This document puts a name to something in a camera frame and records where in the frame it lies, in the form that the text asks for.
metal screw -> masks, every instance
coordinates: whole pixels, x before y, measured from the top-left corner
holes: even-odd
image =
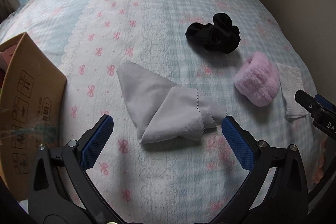
[[[289,147],[291,150],[296,151],[297,150],[297,146],[294,144],[291,144],[291,146]]]
[[[70,147],[73,147],[73,146],[75,146],[76,144],[77,144],[77,141],[76,141],[76,140],[71,140],[71,141],[68,142],[68,146],[70,146]]]
[[[260,147],[266,147],[266,146],[267,146],[267,143],[266,143],[265,141],[259,141],[259,142],[258,142],[258,145],[259,145]]]
[[[39,150],[43,150],[45,148],[45,144],[44,143],[41,143],[40,145],[39,145]]]

pink plush object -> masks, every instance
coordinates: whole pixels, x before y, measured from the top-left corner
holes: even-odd
[[[244,62],[233,83],[253,104],[266,106],[279,92],[279,71],[265,54],[255,52]]]

black scrunchie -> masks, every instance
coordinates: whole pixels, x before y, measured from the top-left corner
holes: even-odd
[[[204,45],[208,51],[226,54],[233,52],[240,42],[239,29],[232,26],[231,18],[225,13],[215,14],[214,25],[195,22],[187,28],[185,36],[190,43]]]

cardboard box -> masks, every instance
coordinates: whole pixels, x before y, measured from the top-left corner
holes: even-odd
[[[0,44],[17,45],[0,94],[0,175],[16,200],[28,198],[37,147],[58,146],[66,77],[25,32]]]

patterned bedspread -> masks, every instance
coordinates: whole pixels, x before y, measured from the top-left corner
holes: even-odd
[[[211,22],[220,12],[239,27],[239,47],[228,55],[191,48],[187,27]],[[68,78],[62,143],[78,139],[102,114],[113,117],[114,132],[87,172],[124,220],[208,222],[248,174],[220,130],[205,133],[201,142],[175,138],[141,146],[116,74],[128,59],[226,105],[228,115],[255,139],[278,147],[295,143],[311,185],[320,155],[320,132],[311,118],[286,119],[281,92],[258,108],[232,83],[246,57],[261,51],[273,62],[300,68],[306,92],[316,94],[307,67],[258,0],[30,0],[0,25],[0,41],[23,31]],[[261,203],[273,173],[254,205]]]

